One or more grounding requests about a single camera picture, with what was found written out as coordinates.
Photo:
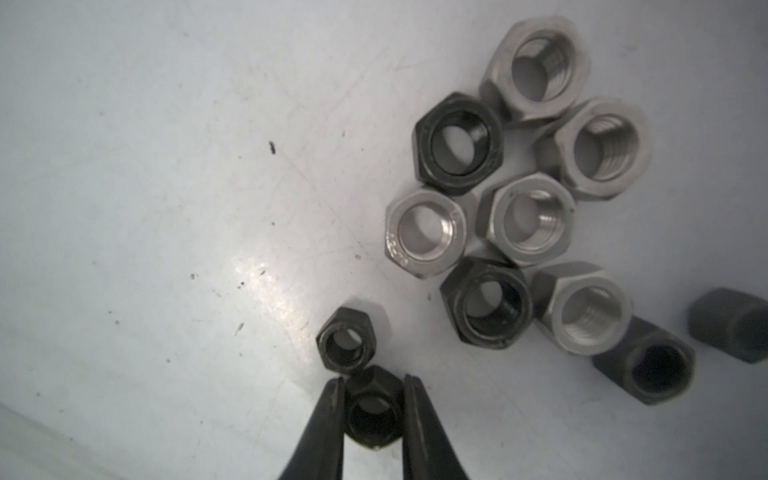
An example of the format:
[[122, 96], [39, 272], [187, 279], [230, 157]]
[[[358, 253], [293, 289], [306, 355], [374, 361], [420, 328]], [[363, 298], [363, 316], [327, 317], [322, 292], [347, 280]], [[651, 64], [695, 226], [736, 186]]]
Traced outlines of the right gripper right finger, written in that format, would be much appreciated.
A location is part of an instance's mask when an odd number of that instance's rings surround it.
[[404, 379], [403, 478], [468, 480], [422, 380]]

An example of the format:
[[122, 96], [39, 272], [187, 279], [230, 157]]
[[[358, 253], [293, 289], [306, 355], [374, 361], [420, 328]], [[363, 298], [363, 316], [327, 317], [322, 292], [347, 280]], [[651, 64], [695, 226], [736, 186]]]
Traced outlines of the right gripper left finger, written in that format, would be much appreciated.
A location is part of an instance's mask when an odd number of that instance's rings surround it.
[[280, 480], [339, 480], [343, 477], [346, 380], [324, 386]]

